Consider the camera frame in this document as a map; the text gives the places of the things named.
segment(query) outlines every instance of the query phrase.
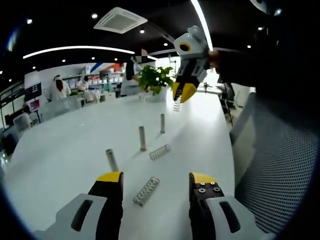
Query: person in white shirt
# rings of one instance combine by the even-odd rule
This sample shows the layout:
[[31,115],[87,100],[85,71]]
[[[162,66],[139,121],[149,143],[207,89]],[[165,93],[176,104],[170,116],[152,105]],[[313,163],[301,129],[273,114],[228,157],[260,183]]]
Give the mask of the person in white shirt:
[[55,76],[49,88],[49,99],[51,101],[57,101],[66,98],[70,94],[71,91],[68,84],[62,80],[60,75]]
[[126,63],[125,78],[121,84],[120,95],[122,97],[136,95],[141,92],[139,87],[139,78],[137,76],[138,72],[142,70],[142,67],[139,65],[139,63],[139,60],[135,56],[132,56]]
[[89,89],[89,78],[84,76],[83,80],[80,82],[80,86],[77,87],[79,91],[84,91],[84,98],[87,102],[95,101],[100,102],[100,94],[97,91],[90,91]]

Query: gray mesh fabric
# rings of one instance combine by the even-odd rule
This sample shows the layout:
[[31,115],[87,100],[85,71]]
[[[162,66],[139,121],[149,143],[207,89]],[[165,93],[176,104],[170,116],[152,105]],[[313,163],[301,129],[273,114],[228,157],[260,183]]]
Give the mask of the gray mesh fabric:
[[302,125],[282,120],[259,99],[252,114],[253,156],[235,197],[255,215],[258,227],[266,233],[278,233],[307,190],[319,138]]

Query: white table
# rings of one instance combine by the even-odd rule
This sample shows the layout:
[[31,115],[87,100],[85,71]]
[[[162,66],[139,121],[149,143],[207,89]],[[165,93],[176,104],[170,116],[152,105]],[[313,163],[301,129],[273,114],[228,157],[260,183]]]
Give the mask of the white table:
[[[138,96],[103,102],[58,116],[27,131],[5,175],[10,202],[31,231],[45,230],[56,213],[97,177],[110,172],[105,155],[113,149],[124,172],[120,240],[191,240],[189,173],[212,176],[225,195],[234,195],[234,163],[226,120],[213,94],[196,93],[173,111],[167,102]],[[165,113],[166,133],[160,132]],[[139,151],[144,126],[148,151]],[[171,152],[152,161],[149,152],[164,144]],[[144,207],[133,197],[150,177],[160,185]]]

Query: metal cylinder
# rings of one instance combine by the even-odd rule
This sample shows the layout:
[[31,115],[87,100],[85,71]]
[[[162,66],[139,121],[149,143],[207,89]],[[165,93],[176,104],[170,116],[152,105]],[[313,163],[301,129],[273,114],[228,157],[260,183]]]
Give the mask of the metal cylinder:
[[110,168],[111,168],[112,172],[119,171],[114,151],[112,149],[107,149],[105,151],[105,154],[106,154],[106,157],[108,158],[108,162],[110,164]]
[[165,130],[165,115],[164,114],[161,114],[160,115],[160,133],[161,134],[164,134],[166,132]]
[[143,126],[139,127],[139,135],[140,135],[140,151],[142,152],[147,151],[145,128]]

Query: screen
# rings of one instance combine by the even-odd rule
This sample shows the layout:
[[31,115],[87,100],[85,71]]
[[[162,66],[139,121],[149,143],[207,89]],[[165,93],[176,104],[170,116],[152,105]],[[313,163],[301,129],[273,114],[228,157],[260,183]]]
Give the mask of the screen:
[[39,103],[39,100],[35,100],[35,101],[32,101],[30,102],[30,111],[33,111],[33,110],[36,110],[40,107],[40,103]]
[[41,82],[36,85],[33,85],[31,87],[26,88],[24,90],[24,93],[25,93],[25,97],[24,97],[25,101],[29,101],[29,100],[32,100],[32,99],[35,99],[35,98],[41,96],[42,95]]

